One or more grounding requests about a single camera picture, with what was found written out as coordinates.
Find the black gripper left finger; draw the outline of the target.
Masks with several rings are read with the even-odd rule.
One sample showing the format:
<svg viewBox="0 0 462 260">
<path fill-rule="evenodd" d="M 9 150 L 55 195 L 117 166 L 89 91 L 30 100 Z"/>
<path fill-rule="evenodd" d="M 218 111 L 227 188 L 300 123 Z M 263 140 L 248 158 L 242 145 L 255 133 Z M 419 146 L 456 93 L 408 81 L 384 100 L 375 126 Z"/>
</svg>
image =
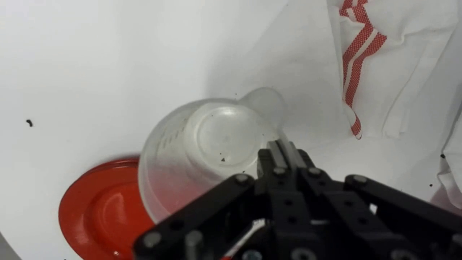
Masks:
<svg viewBox="0 0 462 260">
<path fill-rule="evenodd" d="M 154 224 L 133 243 L 136 260 L 264 260 L 252 243 L 255 179 L 237 174 Z"/>
</svg>

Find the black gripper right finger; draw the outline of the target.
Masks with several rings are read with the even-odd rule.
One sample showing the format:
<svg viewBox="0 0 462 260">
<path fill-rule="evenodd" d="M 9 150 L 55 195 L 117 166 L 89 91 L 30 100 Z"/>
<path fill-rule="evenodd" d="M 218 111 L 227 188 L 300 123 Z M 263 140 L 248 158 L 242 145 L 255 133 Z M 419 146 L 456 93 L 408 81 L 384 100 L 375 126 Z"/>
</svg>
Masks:
<svg viewBox="0 0 462 260">
<path fill-rule="evenodd" d="M 258 152 L 274 260 L 462 260 L 462 218 L 391 187 L 332 179 L 280 140 Z"/>
</svg>

